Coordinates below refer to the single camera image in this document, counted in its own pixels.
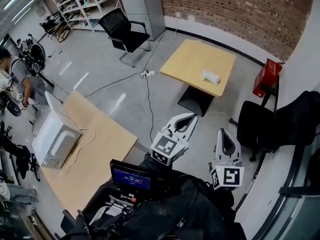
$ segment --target table leg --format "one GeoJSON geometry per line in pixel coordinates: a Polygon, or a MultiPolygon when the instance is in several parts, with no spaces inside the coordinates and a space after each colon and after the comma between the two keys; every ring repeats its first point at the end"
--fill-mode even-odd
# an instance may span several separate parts
{"type": "Polygon", "coordinates": [[[178,101],[178,104],[203,117],[213,99],[212,95],[189,86],[178,101]]]}

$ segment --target brick wall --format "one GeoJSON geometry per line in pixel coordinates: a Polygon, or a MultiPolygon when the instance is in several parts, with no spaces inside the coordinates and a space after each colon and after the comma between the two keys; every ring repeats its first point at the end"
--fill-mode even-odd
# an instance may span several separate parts
{"type": "Polygon", "coordinates": [[[287,60],[305,29],[312,1],[162,0],[162,6],[166,16],[180,12],[183,19],[194,17],[287,60]]]}

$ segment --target wooden table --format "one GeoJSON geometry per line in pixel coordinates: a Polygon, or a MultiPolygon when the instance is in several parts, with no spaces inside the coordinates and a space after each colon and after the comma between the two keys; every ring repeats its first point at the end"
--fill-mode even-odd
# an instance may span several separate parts
{"type": "Polygon", "coordinates": [[[160,72],[189,85],[178,104],[204,116],[214,96],[220,97],[227,85],[236,56],[201,41],[186,39],[163,65],[160,72]],[[219,75],[214,85],[202,80],[203,70],[219,75]]]}
{"type": "Polygon", "coordinates": [[[137,137],[117,124],[92,103],[73,91],[63,104],[76,126],[92,128],[94,140],[83,147],[75,160],[79,147],[93,137],[92,130],[82,130],[82,136],[71,150],[62,169],[41,167],[43,174],[63,206],[75,218],[97,191],[111,178],[110,161],[122,161],[137,137]]]}

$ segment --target blue screen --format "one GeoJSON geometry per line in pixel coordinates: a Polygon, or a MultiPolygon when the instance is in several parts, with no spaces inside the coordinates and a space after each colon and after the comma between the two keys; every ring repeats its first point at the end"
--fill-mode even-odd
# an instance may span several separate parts
{"type": "Polygon", "coordinates": [[[149,190],[151,179],[137,174],[113,169],[113,181],[118,184],[125,184],[136,188],[149,190]]]}

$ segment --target gray floor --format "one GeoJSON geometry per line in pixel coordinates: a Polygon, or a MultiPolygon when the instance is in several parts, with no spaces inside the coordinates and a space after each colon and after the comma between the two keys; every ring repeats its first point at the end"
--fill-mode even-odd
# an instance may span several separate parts
{"type": "MultiPolygon", "coordinates": [[[[142,54],[144,56],[136,68],[119,62],[118,58],[122,55],[123,51],[113,48],[112,42],[107,39],[107,35],[104,32],[92,33],[87,30],[75,30],[62,43],[58,43],[56,40],[51,40],[45,36],[40,43],[44,46],[46,55],[54,55],[54,57],[47,59],[44,73],[67,92],[71,92],[75,84],[88,73],[76,88],[82,95],[87,95],[99,87],[137,73],[145,68],[145,66],[149,71],[158,72],[185,39],[196,40],[196,38],[177,33],[172,42],[174,36],[174,32],[165,31],[160,42],[159,40],[162,35],[156,41],[151,42],[151,52],[142,54]]],[[[133,54],[133,57],[141,52],[138,49],[137,53],[133,54]]],[[[258,104],[262,102],[261,98],[252,93],[254,80],[261,70],[261,66],[238,54],[235,55],[235,64],[223,96],[215,98],[212,101],[208,112],[224,112],[237,120],[244,101],[249,100],[258,104]]],[[[146,87],[147,81],[137,75],[121,86],[93,94],[88,97],[88,100],[121,126],[136,135],[140,144],[149,148],[151,145],[149,133],[152,126],[152,118],[146,114],[142,105],[146,87]]],[[[189,112],[177,104],[186,88],[187,85],[161,73],[156,73],[152,76],[150,100],[154,116],[168,121],[175,115],[189,112]]],[[[57,86],[53,93],[62,100],[67,97],[67,94],[57,86]]],[[[145,104],[147,111],[150,112],[146,100],[145,104]]],[[[273,105],[274,100],[271,98],[267,104],[267,108],[271,109],[273,105]]],[[[27,110],[23,112],[23,117],[33,120],[35,118],[32,115],[33,112],[29,108],[27,110]]],[[[36,115],[36,127],[34,129],[35,134],[47,113],[48,108],[39,106],[39,113],[36,115]]],[[[162,120],[154,120],[153,138],[157,131],[160,131],[166,124],[162,120]]],[[[5,114],[5,122],[13,127],[13,141],[17,144],[27,145],[32,150],[33,133],[31,125],[24,118],[13,117],[8,112],[5,114]]],[[[174,162],[173,168],[211,182],[208,162],[214,160],[213,150],[220,128],[226,128],[230,132],[234,132],[234,126],[228,123],[228,118],[224,114],[213,113],[199,121],[189,140],[189,150],[184,156],[174,162]]],[[[258,162],[249,162],[250,156],[250,151],[243,148],[242,158],[245,175],[242,187],[233,191],[235,206],[239,203],[248,188],[258,166],[258,162]]],[[[142,151],[134,149],[126,158],[126,161],[138,164],[143,160],[143,157],[144,153],[142,151]]],[[[44,176],[41,174],[40,177],[41,182],[37,182],[32,172],[28,172],[22,184],[27,187],[32,188],[32,186],[35,186],[37,188],[40,194],[40,203],[37,205],[40,217],[51,233],[58,232],[62,235],[60,222],[63,207],[54,192],[50,189],[44,176]]]]}

